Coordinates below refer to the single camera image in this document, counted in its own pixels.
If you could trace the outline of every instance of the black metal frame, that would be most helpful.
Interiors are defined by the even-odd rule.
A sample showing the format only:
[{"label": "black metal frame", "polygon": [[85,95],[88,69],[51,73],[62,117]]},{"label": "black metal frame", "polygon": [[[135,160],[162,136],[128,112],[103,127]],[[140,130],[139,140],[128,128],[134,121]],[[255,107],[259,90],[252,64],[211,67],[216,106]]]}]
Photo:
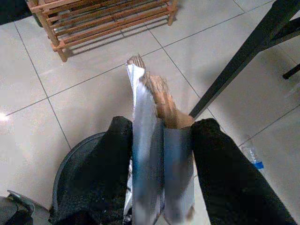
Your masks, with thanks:
[{"label": "black metal frame", "polygon": [[300,18],[290,21],[299,10],[300,0],[275,1],[190,115],[197,118],[259,52],[300,35]]}]

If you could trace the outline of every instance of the wooden shoe rack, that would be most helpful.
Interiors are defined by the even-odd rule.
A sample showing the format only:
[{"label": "wooden shoe rack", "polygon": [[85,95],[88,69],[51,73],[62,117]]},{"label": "wooden shoe rack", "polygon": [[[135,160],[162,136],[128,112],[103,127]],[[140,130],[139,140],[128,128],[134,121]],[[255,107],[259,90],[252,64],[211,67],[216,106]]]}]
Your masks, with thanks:
[{"label": "wooden shoe rack", "polygon": [[169,15],[177,0],[27,0],[63,62],[64,49],[116,31]]}]

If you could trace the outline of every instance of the floor tile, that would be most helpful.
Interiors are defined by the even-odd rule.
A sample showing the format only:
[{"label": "floor tile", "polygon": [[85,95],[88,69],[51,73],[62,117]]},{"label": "floor tile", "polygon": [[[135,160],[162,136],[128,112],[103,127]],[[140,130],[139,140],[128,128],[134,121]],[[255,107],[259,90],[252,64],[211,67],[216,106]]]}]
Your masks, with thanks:
[{"label": "floor tile", "polygon": [[300,223],[300,106],[252,138],[267,181]]},{"label": "floor tile", "polygon": [[[158,50],[143,59],[147,71],[169,81],[178,108],[189,112],[198,96],[166,53]],[[132,119],[132,90],[125,66],[59,93],[50,101],[71,146],[92,134],[106,131],[113,116]]]},{"label": "floor tile", "polygon": [[50,97],[50,101],[71,147],[106,131],[114,116],[132,120],[132,90],[125,65]]},{"label": "floor tile", "polygon": [[247,21],[238,16],[165,49],[198,95],[203,96],[250,33]]},{"label": "floor tile", "polygon": [[[250,32],[242,15],[166,50],[198,95],[203,96]],[[295,89],[299,77],[289,81],[281,78],[294,66],[280,48],[264,51],[209,106],[238,145],[246,140],[246,135],[256,134],[299,103],[300,93]]]},{"label": "floor tile", "polygon": [[48,100],[0,118],[0,196],[10,189],[49,208],[57,169],[69,152]]},{"label": "floor tile", "polygon": [[179,1],[178,7],[172,26],[165,25],[166,17],[146,23],[162,46],[243,13],[232,0],[185,0]]},{"label": "floor tile", "polygon": [[0,113],[5,115],[46,97],[13,22],[0,26]]},{"label": "floor tile", "polygon": [[294,66],[280,48],[266,50],[258,54],[209,106],[237,145],[300,104],[297,89],[300,76],[289,80],[282,78]]},{"label": "floor tile", "polygon": [[72,56],[62,63],[33,17],[16,25],[49,96],[125,63],[132,54],[143,55],[160,47],[148,31],[127,38],[118,32],[71,47]]},{"label": "floor tile", "polygon": [[250,11],[272,0],[234,0],[244,11]]}]

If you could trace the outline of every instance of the plastic water bottle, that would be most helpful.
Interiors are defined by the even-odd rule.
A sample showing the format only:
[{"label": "plastic water bottle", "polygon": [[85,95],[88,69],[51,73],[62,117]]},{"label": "plastic water bottle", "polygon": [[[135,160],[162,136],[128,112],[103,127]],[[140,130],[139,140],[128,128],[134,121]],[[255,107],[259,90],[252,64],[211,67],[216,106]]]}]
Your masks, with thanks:
[{"label": "plastic water bottle", "polygon": [[258,157],[255,146],[252,141],[248,141],[241,147],[241,152],[244,156],[258,169],[259,172],[264,176],[264,166],[262,160]]}]

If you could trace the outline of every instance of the black table leg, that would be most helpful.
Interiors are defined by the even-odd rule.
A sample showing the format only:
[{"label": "black table leg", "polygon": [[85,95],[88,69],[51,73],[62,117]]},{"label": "black table leg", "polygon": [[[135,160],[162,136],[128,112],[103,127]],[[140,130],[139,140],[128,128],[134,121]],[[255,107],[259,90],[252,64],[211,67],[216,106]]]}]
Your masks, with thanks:
[{"label": "black table leg", "polygon": [[300,0],[275,1],[270,11],[206,91],[190,115],[197,118],[260,51],[273,46],[272,40],[277,39],[276,35],[284,30],[299,10]]}]

